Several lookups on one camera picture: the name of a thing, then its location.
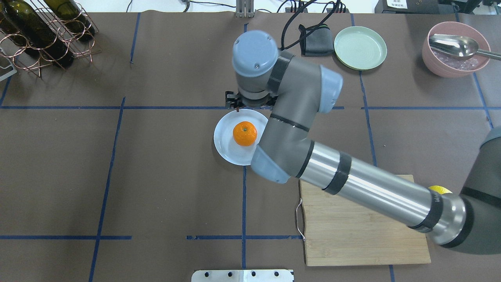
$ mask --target pink bowl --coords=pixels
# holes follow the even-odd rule
[[[470,73],[473,73],[485,67],[489,62],[489,58],[475,55],[474,58],[478,60],[478,65],[473,70],[458,70],[453,67],[449,67],[448,65],[440,61],[431,51],[428,38],[430,38],[432,35],[436,33],[468,36],[475,39],[478,42],[478,47],[480,49],[490,51],[489,43],[487,42],[485,37],[480,32],[478,32],[478,30],[472,28],[471,26],[458,22],[443,22],[437,24],[434,27],[432,27],[431,30],[428,32],[428,36],[424,40],[422,49],[424,64],[434,74],[441,77],[450,77],[450,78],[466,76]]]

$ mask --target metal scoop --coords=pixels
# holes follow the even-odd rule
[[[479,55],[495,60],[501,60],[501,54],[478,48],[478,42],[467,36],[434,34],[428,39],[430,47],[461,59],[469,59]]]

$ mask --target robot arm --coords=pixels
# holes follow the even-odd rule
[[[329,112],[339,96],[339,74],[278,51],[262,31],[235,41],[232,62],[241,102],[274,104],[252,160],[257,174],[277,183],[302,179],[426,233],[443,247],[501,253],[501,128],[482,145],[461,194],[440,195],[308,139],[316,113]]]

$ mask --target light green plate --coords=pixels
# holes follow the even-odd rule
[[[370,70],[386,59],[386,43],[372,29],[348,27],[334,39],[334,50],[338,59],[355,70]]]

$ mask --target black rubber ring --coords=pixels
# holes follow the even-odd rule
[[[430,211],[424,220],[416,226],[409,226],[411,229],[418,229],[421,233],[428,233],[433,230],[433,227],[438,223],[443,212],[443,199],[442,195],[438,192],[430,190],[431,206]]]
[[[289,66],[293,54],[289,52],[281,52],[280,56],[277,59],[277,62],[273,66],[272,73],[270,74],[270,78],[268,79],[268,91],[271,93],[277,93],[282,79],[284,78],[285,70]]]
[[[315,146],[315,142],[312,140],[310,143],[310,148],[308,149],[308,153],[306,154],[306,159],[303,162],[303,166],[301,167],[301,170],[299,170],[298,175],[296,175],[296,178],[301,178],[301,176],[305,172],[306,166],[308,165],[308,163],[310,162],[310,158],[312,157],[314,146]]]
[[[484,193],[484,192],[479,191],[477,189],[472,189],[470,187],[463,187],[463,189],[461,190],[461,194],[472,197],[474,199],[477,199],[479,201],[482,201],[486,204],[489,204],[489,205],[497,207],[497,208],[501,207],[501,199],[500,198],[493,196],[493,195],[490,195],[490,194],[487,194],[487,193]]]
[[[440,245],[444,248],[454,248],[461,245],[461,243],[463,243],[466,240],[466,238],[471,232],[471,229],[473,228],[473,223],[475,221],[475,213],[473,212],[473,207],[471,206],[471,203],[467,199],[462,197],[462,195],[459,196],[464,202],[464,209],[466,210],[466,219],[464,221],[463,228],[456,236],[456,238],[454,238],[451,242],[447,244]]]
[[[283,116],[276,115],[276,114],[274,114],[274,113],[270,114],[270,118],[275,118],[275,119],[278,119],[278,120],[283,121],[283,122],[285,122],[285,123],[288,123],[288,124],[290,124],[290,125],[292,125],[292,126],[295,126],[295,127],[299,128],[299,129],[302,129],[302,130],[304,130],[304,131],[306,131],[306,132],[309,132],[309,131],[310,131],[310,129],[309,129],[308,127],[306,127],[306,126],[304,126],[304,125],[302,125],[302,124],[299,124],[299,123],[297,123],[297,122],[294,122],[294,121],[292,121],[292,120],[290,120],[290,119],[288,119],[288,118],[285,118],[285,117],[283,117]]]
[[[351,156],[349,154],[339,152],[339,164],[338,169],[334,176],[332,177],[329,185],[324,188],[325,192],[331,193],[332,195],[336,195],[341,191],[346,181],[348,180],[348,176],[350,175],[351,170]]]

